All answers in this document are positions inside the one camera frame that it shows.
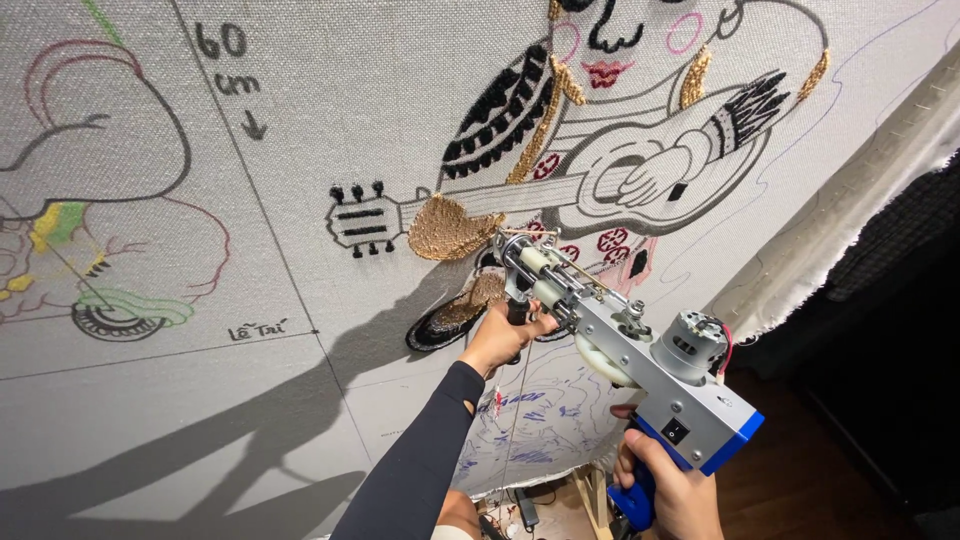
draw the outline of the red lips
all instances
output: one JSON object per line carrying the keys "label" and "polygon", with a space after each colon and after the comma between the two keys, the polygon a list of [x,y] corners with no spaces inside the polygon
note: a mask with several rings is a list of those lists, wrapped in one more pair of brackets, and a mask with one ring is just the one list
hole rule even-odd
{"label": "red lips", "polygon": [[606,63],[605,61],[598,61],[596,63],[580,62],[580,65],[589,73],[591,86],[594,88],[609,88],[613,86],[613,83],[616,83],[616,78],[624,71],[633,67],[634,63],[620,63],[619,61]]}

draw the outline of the black grip handle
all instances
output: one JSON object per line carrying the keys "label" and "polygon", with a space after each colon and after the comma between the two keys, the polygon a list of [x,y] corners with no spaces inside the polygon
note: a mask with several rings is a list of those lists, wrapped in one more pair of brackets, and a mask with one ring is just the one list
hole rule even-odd
{"label": "black grip handle", "polygon": [[[530,301],[524,300],[523,302],[518,302],[511,298],[507,301],[507,322],[514,325],[515,327],[522,327],[527,324],[527,311],[530,309]],[[517,353],[516,356],[509,362],[509,365],[517,365],[520,363],[520,353]]]}

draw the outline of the black sleeve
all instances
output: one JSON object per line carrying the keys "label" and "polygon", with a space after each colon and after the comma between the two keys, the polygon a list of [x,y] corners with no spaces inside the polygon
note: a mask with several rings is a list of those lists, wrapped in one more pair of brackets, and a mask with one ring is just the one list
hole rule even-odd
{"label": "black sleeve", "polygon": [[330,540],[429,540],[473,422],[484,380],[464,362],[446,377],[410,427],[373,467]]}

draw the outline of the arrow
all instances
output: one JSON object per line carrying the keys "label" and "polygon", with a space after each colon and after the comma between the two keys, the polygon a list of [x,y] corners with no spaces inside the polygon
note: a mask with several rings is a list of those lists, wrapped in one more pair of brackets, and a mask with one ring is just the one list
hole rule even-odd
{"label": "arrow", "polygon": [[247,132],[247,136],[253,140],[263,140],[264,134],[267,133],[267,125],[257,126],[256,120],[253,119],[253,114],[249,110],[244,110],[247,114],[247,124],[241,122],[240,127],[243,128],[243,131]]}

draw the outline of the power switch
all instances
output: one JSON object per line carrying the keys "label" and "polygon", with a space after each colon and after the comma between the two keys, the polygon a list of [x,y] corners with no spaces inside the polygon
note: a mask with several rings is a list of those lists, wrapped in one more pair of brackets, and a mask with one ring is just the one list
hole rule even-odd
{"label": "power switch", "polygon": [[680,420],[674,418],[666,425],[666,428],[660,430],[660,433],[666,437],[666,440],[673,443],[673,446],[677,446],[680,444],[680,441],[684,440],[684,437],[690,433],[690,430],[681,424]]}

